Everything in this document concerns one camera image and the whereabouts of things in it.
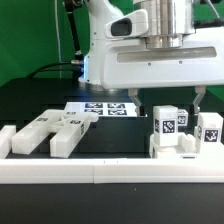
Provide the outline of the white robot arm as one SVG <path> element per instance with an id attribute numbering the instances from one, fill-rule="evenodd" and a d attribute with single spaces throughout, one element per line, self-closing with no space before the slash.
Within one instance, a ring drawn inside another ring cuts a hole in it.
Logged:
<path id="1" fill-rule="evenodd" d="M 69 16 L 85 6 L 90 50 L 75 47 L 78 81 L 96 90 L 126 89 L 138 109 L 143 88 L 195 88 L 197 106 L 210 85 L 224 85 L 224 20 L 196 21 L 193 7 L 222 0 L 133 0 L 123 14 L 109 0 L 64 0 Z"/>

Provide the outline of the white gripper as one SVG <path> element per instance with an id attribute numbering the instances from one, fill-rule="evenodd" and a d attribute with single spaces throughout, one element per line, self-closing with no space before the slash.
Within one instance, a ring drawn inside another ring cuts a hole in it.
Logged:
<path id="1" fill-rule="evenodd" d="M 100 81 L 105 88 L 129 89 L 138 116 L 145 107 L 136 88 L 196 86 L 192 112 L 200 112 L 203 85 L 224 84 L 224 43 L 187 41 L 183 47 L 147 50 L 140 39 L 113 41 L 104 48 Z"/>

